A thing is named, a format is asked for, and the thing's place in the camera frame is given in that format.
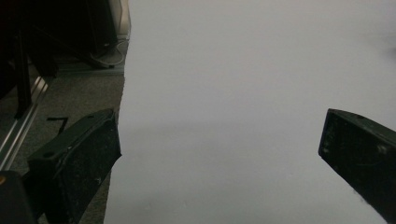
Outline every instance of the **textured black plastic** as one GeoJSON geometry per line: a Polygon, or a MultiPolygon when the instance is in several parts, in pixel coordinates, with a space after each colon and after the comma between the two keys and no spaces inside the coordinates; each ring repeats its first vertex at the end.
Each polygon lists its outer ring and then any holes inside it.
{"type": "Polygon", "coordinates": [[[109,109],[79,120],[32,154],[30,172],[46,183],[49,222],[78,223],[120,155],[115,114],[109,109]]]}
{"type": "Polygon", "coordinates": [[[388,223],[396,221],[396,132],[329,109],[318,153],[388,223]]]}
{"type": "Polygon", "coordinates": [[[21,177],[16,172],[0,172],[0,223],[37,223],[33,216],[21,177]]]}

